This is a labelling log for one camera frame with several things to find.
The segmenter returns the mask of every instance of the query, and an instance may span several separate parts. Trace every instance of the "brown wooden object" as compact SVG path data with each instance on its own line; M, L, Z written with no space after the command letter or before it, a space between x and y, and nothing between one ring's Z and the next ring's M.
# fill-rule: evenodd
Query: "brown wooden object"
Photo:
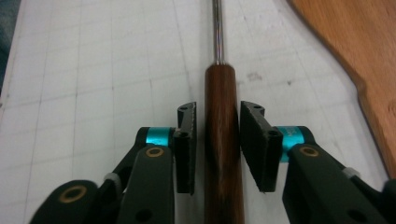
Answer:
M244 205L235 71L211 65L205 74L205 224L243 224Z
M355 83L389 175L396 178L396 1L289 1Z

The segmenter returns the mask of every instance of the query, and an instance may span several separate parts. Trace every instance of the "screwdriver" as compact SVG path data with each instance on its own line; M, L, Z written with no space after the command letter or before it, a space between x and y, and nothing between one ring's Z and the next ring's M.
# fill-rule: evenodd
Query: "screwdriver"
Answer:
M215 61L205 71L205 224L243 224L235 71L224 61L221 0L213 0Z

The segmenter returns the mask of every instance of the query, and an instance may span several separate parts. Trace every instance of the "teal tape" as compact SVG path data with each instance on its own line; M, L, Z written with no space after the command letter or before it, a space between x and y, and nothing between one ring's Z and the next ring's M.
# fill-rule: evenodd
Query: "teal tape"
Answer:
M169 147L170 128L149 128L146 143Z
M283 154L280 159L281 162L288 162L288 151L296 144L304 143L304 136L297 126L276 126L277 129L283 133Z

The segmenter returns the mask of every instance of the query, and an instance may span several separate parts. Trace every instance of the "cutting board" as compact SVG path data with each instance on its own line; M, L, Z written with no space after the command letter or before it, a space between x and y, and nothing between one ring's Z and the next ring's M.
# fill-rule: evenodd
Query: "cutting board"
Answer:
M396 178L396 1L289 1L356 85L388 173Z

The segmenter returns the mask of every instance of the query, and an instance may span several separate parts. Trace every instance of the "silver metal shaft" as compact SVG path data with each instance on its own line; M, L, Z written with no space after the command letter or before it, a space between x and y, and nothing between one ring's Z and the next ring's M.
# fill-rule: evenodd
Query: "silver metal shaft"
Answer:
M221 0L213 0L213 37L214 37L215 63L225 64Z

